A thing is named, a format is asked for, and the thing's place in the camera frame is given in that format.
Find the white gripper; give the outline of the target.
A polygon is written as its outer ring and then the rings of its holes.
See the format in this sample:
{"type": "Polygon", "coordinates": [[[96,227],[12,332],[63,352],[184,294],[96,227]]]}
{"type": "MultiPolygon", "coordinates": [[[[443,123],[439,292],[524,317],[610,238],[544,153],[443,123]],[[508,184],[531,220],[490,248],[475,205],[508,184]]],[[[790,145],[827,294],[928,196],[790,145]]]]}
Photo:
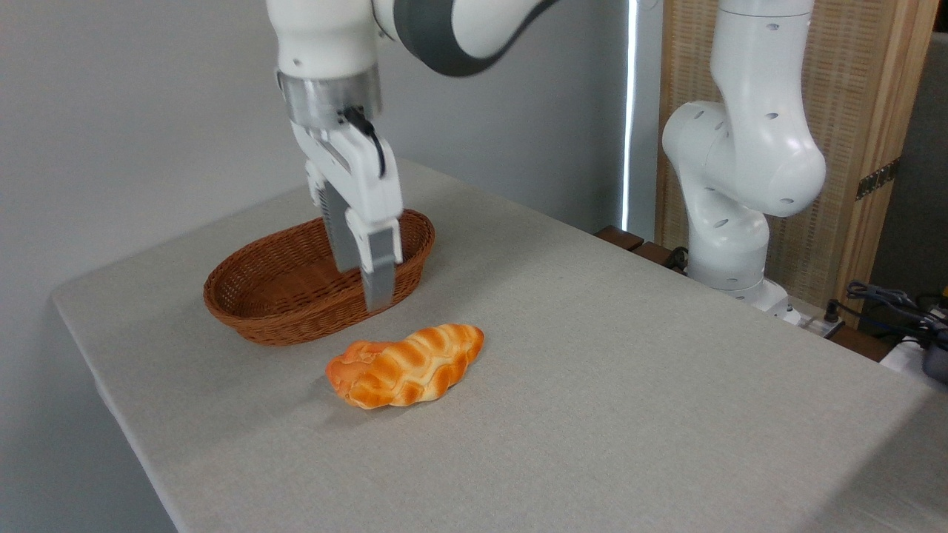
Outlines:
{"type": "Polygon", "coordinates": [[[395,269],[403,262],[397,219],[403,202],[390,145],[352,124],[334,130],[291,127],[307,158],[308,188],[321,210],[336,269],[360,267],[368,312],[390,306],[395,269]]]}

